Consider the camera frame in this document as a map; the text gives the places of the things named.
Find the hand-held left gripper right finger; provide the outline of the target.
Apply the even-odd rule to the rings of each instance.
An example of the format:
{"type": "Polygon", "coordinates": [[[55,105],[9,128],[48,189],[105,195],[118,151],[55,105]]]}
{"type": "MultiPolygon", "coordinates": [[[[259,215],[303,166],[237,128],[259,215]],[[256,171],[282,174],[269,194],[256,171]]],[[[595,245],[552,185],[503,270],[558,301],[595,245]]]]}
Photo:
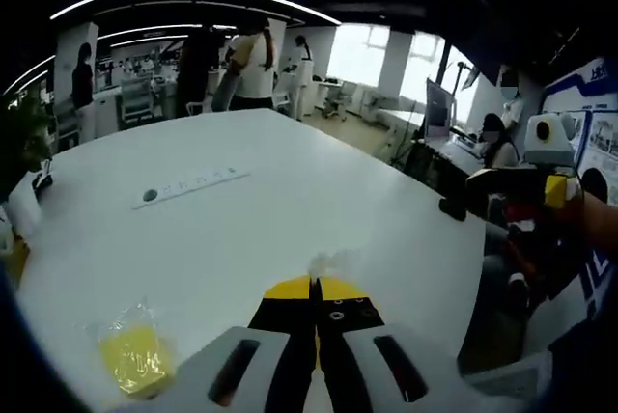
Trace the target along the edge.
{"type": "Polygon", "coordinates": [[[485,412],[456,361],[401,324],[386,324],[354,285],[313,280],[320,365],[335,412],[485,412]]]}

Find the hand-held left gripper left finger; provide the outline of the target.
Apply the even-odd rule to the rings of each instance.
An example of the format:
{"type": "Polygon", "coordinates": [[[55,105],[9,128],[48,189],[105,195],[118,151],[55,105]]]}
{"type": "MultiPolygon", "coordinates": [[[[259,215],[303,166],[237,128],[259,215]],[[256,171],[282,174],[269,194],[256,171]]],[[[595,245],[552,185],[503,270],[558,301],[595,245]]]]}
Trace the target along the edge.
{"type": "Polygon", "coordinates": [[[301,276],[268,289],[246,327],[185,360],[160,412],[300,412],[316,366],[316,289],[301,276]]]}

